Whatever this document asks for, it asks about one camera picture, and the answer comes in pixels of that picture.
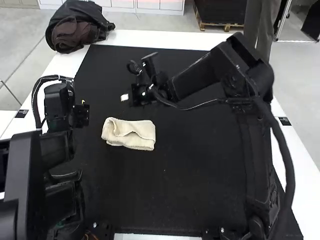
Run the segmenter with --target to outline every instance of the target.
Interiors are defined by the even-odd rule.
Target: rubber mat
[[[75,131],[76,156],[63,169],[83,169],[86,217],[108,220],[120,233],[200,236],[203,229],[217,227],[244,231],[246,176],[230,108],[184,112],[157,103],[129,107],[120,101],[135,81],[127,62],[153,52],[159,52],[160,68],[169,76],[206,53],[92,45],[76,74],[76,99],[90,105],[90,123]],[[216,84],[180,104],[189,107],[223,95]],[[107,117],[153,121],[154,151],[106,144],[101,133]],[[288,235],[301,236],[292,214],[288,226]]]

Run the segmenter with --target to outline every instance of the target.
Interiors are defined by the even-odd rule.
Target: gray floor
[[[42,39],[53,12],[0,8],[0,78],[7,80],[21,102],[55,54]],[[186,4],[184,16],[119,12],[104,15],[115,22],[117,29],[200,32],[190,4]],[[308,40],[299,29],[299,21],[299,17],[291,15],[280,39]],[[223,33],[223,29],[210,28],[202,34],[212,32]],[[319,60],[320,44],[277,42],[273,44],[270,62],[275,72],[274,94],[320,169]],[[0,110],[16,109],[19,104],[2,87]]]

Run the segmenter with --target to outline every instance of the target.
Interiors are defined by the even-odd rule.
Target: sticker
[[[16,119],[24,119],[28,112],[29,112],[29,110],[27,110],[27,109],[20,109],[18,111],[18,113],[15,115],[15,118]]]
[[[279,117],[280,122],[282,123],[283,126],[291,126],[291,123],[289,119],[285,116],[280,116]]]

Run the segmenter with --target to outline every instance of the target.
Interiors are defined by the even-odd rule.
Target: gray pants
[[[269,61],[281,0],[247,0],[243,34]]]

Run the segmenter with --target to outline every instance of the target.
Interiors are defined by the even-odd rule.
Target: towel
[[[108,117],[101,138],[112,146],[152,151],[156,143],[156,126],[150,120],[125,121]]]

